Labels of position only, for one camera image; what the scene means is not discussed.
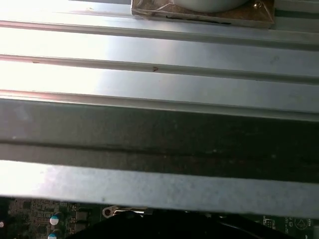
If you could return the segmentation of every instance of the capacitor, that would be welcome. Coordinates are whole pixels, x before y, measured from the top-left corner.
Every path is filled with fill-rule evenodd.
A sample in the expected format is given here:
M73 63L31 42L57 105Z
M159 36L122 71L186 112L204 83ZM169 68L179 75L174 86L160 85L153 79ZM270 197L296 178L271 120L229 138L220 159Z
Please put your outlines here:
M51 218L50 218L50 224L53 226L56 226L60 224L63 220L63 213L58 212L55 213Z
M55 229L50 235L48 236L48 239L60 239L62 235L61 230Z

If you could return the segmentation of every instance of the black component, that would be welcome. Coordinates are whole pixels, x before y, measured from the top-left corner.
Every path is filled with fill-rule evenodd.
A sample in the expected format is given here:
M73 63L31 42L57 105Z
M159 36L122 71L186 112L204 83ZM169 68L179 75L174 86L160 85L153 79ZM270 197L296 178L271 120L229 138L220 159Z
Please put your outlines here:
M87 225L85 223L76 223L74 225L74 232L78 233L80 231L83 231L86 228L87 228Z
M15 239L30 239L30 236L29 235L17 235L15 237Z
M11 224L13 224L13 223L15 223L16 222L16 218L15 217L10 217L10 216L8 216L7 218L6 218L6 220L5 220L5 224L6 225L11 225Z
M5 228L0 228L0 238L1 239L7 239L6 235L7 235L7 228L6 227Z
M39 227L37 228L37 232L38 232L39 234L46 234L46 232L47 232L47 227L46 227L46 226L39 226Z
M246 238L291 239L251 220L236 215L210 215L198 213L154 211L152 215L122 212L67 239L132 237L140 238Z
M22 231L27 231L27 230L29 230L30 229L30 224L23 224L22 226L21 226L21 230Z
M88 220L88 217L89 217L89 213L88 212L77 211L76 215L75 215L75 220L76 220L76 222L85 222L85 221Z
M31 201L23 202L23 209L31 209Z
M69 223L69 229L74 229L75 228L75 223Z
M92 208L79 208L78 212L88 212L88 213L91 213L91 212L92 212Z

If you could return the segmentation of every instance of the circuit board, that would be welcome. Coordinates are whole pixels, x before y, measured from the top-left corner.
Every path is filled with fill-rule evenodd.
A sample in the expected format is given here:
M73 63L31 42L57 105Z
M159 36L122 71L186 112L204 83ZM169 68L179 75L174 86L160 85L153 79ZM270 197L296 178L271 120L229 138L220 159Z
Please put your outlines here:
M108 205L0 198L0 239L64 239L104 220ZM296 239L316 239L314 220L272 216L247 218ZM59 231L59 237L50 237Z
M92 205L35 199L1 199L0 222L5 232L1 239L48 239L53 231L60 238L77 233L105 219L106 205ZM59 222L52 220L59 215Z

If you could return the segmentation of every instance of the metal surface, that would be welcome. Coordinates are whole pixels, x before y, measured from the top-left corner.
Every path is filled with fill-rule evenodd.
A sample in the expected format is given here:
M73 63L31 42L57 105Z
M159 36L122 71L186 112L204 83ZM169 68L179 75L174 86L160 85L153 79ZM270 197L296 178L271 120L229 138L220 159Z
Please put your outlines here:
M319 13L318 0L275 0L275 7L285 11Z
M110 206L110 207L104 208L102 211L102 215L105 218L110 218L113 216L113 214L117 208L118 208L117 206Z
M0 35L15 36L0 39L3 57L130 62L269 74L269 78L270 74L312 77L314 81L319 75L319 53L311 51L12 28L0 28Z
M317 218L319 186L0 161L2 195Z
M138 214L144 214L145 209L135 209L135 208L123 208L123 209L117 209L114 212L114 215L120 214L122 212L127 212L127 211L133 211Z
M313 104L319 102L318 85L14 62L0 62L0 67L0 77L5 79L1 83L2 95L8 96L10 92L3 90L319 113L319 105ZM22 83L25 75L32 77ZM53 99L59 101L68 96L56 95ZM86 98L82 97L79 103L86 103Z
M316 21L26 7L0 14L1 195L319 218Z

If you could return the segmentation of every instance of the white round object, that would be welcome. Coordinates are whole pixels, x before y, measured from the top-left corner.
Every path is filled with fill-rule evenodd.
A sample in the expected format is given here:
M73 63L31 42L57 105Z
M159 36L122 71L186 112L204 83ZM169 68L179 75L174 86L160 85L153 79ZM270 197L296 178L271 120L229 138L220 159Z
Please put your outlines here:
M57 216L52 216L50 218L50 224L51 225L55 226L55 225L58 225L58 223L59 223L59 218Z
M248 0L174 0L174 4L192 11L219 12L236 8Z

